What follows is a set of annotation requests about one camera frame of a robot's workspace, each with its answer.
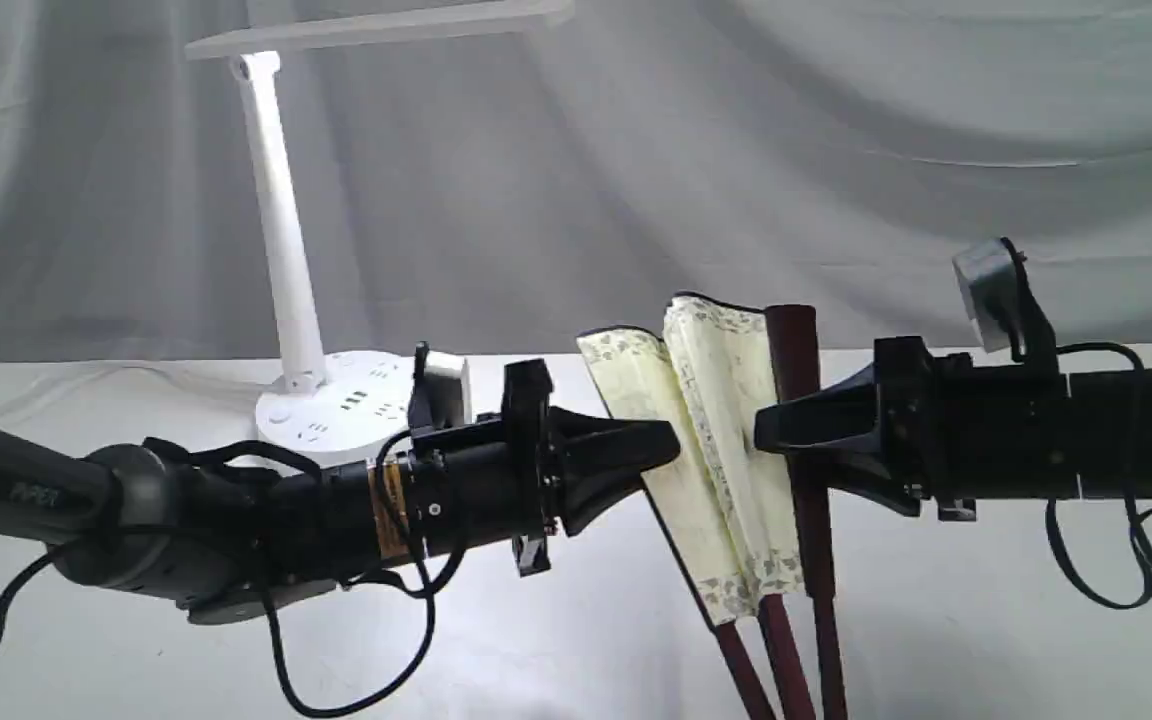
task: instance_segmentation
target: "gray curtain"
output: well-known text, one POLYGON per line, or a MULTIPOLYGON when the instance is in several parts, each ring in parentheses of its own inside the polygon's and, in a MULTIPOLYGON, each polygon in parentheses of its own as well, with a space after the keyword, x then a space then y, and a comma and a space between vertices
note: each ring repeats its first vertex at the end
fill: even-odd
MULTIPOLYGON (((416 6, 0 0, 0 361, 276 355, 236 88, 189 40, 416 6)), ((676 290, 972 341, 1010 234, 1061 338, 1152 341, 1152 3, 577 0, 285 55, 332 350, 573 351, 676 290)))

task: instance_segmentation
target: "table surface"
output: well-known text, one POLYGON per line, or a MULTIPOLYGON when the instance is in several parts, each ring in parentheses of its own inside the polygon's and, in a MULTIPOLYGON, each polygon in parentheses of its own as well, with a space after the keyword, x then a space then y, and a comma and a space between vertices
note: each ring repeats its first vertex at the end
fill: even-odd
MULTIPOLYGON (((1152 347, 1143 347, 1152 364, 1152 347)), ((475 411, 499 406, 500 367, 471 361, 475 411)), ((1068 369, 1107 366, 1077 359, 1068 369)), ((602 414, 579 356, 547 356, 554 404, 602 414)), ((826 381, 867 363, 827 353, 826 381)), ((268 381, 273 361, 183 364, 268 381)), ((0 402, 55 365, 0 365, 0 402)), ((145 435, 191 448, 252 433, 232 401, 189 395, 149 373, 86 384, 5 423, 82 455, 145 435)), ((904 520, 835 493, 838 615, 854 719, 1152 717, 1152 604, 1093 606, 1051 560, 1038 502, 983 503, 975 524, 904 520)), ((1137 593, 1116 503, 1066 503, 1070 552, 1094 588, 1137 593)), ((0 538, 0 591, 40 547, 0 538)), ((468 553, 438 604, 429 660, 363 717, 447 719, 727 719, 742 711, 727 669, 643 497, 579 538, 552 543, 553 570, 517 578, 506 544, 468 553)), ((812 612, 787 598, 817 691, 812 612)), ((312 705, 350 702, 387 683, 420 638, 424 616, 385 589, 336 592, 285 613, 291 677, 312 705)), ((758 628, 742 623, 768 682, 758 628)), ((47 571, 20 593, 0 653, 0 719, 28 717, 295 717, 280 696, 263 623, 195 628, 169 602, 76 588, 47 571)))

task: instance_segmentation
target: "white backdrop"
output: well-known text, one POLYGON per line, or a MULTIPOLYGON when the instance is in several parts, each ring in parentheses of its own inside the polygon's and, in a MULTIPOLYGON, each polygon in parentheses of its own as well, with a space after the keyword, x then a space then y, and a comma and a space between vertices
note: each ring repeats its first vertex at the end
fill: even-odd
MULTIPOLYGON (((1142 348, 1152 364, 1152 347, 1142 348)), ((473 406, 499 401, 500 357, 476 357, 473 406)), ((867 361, 827 353, 836 381, 867 361)), ((554 402, 598 414, 579 356, 550 356, 554 402)), ((1099 369, 1083 357, 1068 367, 1099 369)), ((273 363, 195 365, 268 379, 273 363)), ((0 400, 38 367, 0 366, 0 400)), ((127 372, 14 427, 86 454, 147 433, 205 448, 247 437, 241 409, 127 372)), ((838 624, 855 720, 1139 720, 1152 717, 1152 604, 1112 612, 1061 577, 1037 502, 982 503, 977 524, 900 518, 832 498, 838 624)), ((1119 503, 1061 509, 1075 562, 1093 588, 1134 597, 1138 579, 1119 503)), ((742 710, 652 511, 630 498, 579 538, 553 543, 554 569, 518 579, 508 547, 468 553, 439 596, 429 661, 366 717, 483 720, 714 720, 742 710)), ((37 556, 0 538, 0 589, 37 556)), ((788 597, 813 691, 810 605, 788 597)), ((381 591, 334 593, 285 613, 291 674, 311 702, 353 700, 401 669, 420 637, 418 602, 381 591)), ((758 628, 745 644, 765 667, 758 628)), ((764 684, 771 691, 772 684, 764 684)), ((20 593, 0 655, 0 720, 164 717, 291 719, 264 626, 194 628, 167 602, 76 588, 45 573, 20 593)))
MULTIPOLYGON (((0 0, 0 361, 275 355, 237 91, 180 50, 417 3, 0 0)), ((1152 341, 1152 0, 577 0, 279 83, 335 350, 567 353, 676 290, 968 343, 1000 234, 1064 340, 1152 341)))

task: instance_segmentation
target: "white desk lamp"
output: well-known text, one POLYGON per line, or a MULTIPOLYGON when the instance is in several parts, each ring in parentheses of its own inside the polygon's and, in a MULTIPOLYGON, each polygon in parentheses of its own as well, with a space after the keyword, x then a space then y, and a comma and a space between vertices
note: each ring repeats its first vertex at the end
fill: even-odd
MULTIPOLYGON (((243 97, 283 359, 279 389, 264 393, 256 404, 260 439, 325 465, 370 457, 380 442, 407 427, 412 386, 411 357, 370 350, 324 355, 274 89, 282 65, 279 51, 522 32, 555 26, 571 15, 573 0, 488 0, 238 29, 185 45, 191 60, 229 58, 243 97)), ((468 393, 461 357, 431 353, 429 365, 465 378, 468 393)))

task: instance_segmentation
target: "white table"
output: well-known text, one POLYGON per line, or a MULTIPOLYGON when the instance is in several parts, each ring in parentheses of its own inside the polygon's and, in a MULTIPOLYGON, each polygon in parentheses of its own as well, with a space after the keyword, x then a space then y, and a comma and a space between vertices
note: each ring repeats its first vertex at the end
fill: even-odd
MULTIPOLYGON (((1152 364, 1152 347, 1144 348, 1152 364)), ((475 357, 475 411, 495 409, 507 357, 475 357)), ((550 356, 554 404, 602 406, 579 357, 550 356)), ((827 382, 865 353, 824 357, 827 382)), ((1081 359, 1093 369, 1109 359, 1081 359)), ((268 361, 191 363, 270 379, 268 361)), ((40 366, 0 365, 0 401, 40 366)), ((192 448, 249 437, 237 406, 124 372, 90 384, 9 430, 70 454, 147 434, 192 448)), ((854 719, 1152 717, 1152 605, 1111 612, 1066 584, 1037 502, 982 503, 977 524, 904 520, 833 497, 838 614, 854 719)), ((1069 503, 1062 520, 1094 588, 1137 592, 1116 503, 1069 503)), ((38 555, 0 538, 0 589, 38 555)), ((554 569, 518 579, 506 546, 472 551, 439 596, 433 650, 411 682, 364 717, 447 719, 726 719, 742 711, 714 642, 641 497, 581 538, 552 543, 554 569)), ((814 680, 805 598, 790 598, 814 680)), ((384 591, 333 593, 285 613, 293 679, 314 705, 388 682, 420 637, 419 602, 384 591)), ((756 626, 742 626, 765 670, 756 626)), ((764 684, 773 698, 772 684, 764 684)), ((285 706, 262 621, 195 628, 169 602, 76 588, 45 573, 20 594, 0 653, 0 719, 295 717, 285 706)))

